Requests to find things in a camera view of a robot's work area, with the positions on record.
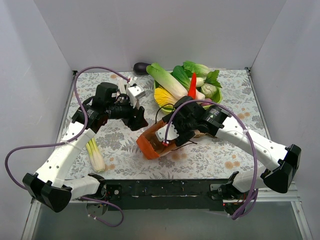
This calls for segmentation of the orange paper bag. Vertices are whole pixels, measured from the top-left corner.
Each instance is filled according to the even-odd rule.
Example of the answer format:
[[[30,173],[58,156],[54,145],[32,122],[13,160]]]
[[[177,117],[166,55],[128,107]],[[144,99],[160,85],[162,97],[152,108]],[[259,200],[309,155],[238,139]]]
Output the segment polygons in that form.
[[[175,140],[171,140],[168,145],[164,145],[162,142],[158,141],[156,137],[156,131],[165,125],[162,118],[145,130],[136,140],[138,147],[148,160],[153,160],[164,156],[187,143],[186,142],[182,146],[176,146]]]

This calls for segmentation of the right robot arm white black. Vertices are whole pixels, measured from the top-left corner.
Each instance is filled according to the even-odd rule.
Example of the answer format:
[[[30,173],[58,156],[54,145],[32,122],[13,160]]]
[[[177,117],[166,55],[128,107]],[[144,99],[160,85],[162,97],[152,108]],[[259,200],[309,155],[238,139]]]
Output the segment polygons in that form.
[[[195,100],[182,99],[163,121],[165,125],[155,134],[164,146],[175,144],[180,147],[199,131],[235,145],[252,155],[255,163],[262,163],[262,167],[255,166],[247,173],[236,171],[227,183],[212,187],[213,199],[237,199],[243,193],[252,196],[253,191],[260,188],[285,194],[299,168],[300,147],[295,144],[285,146],[263,137],[219,104],[204,108]]]

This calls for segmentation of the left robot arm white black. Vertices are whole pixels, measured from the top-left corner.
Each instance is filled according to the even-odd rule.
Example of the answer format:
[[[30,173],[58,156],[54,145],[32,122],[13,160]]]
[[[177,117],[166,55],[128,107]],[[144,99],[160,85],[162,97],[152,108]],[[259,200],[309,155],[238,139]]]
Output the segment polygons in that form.
[[[94,96],[77,109],[62,139],[45,163],[34,173],[27,173],[22,182],[30,195],[56,213],[83,196],[102,200],[107,196],[106,180],[95,173],[67,180],[66,175],[86,144],[109,119],[122,120],[131,131],[147,127],[145,109],[139,99],[145,96],[142,86],[127,86],[119,93],[116,84],[100,83]]]

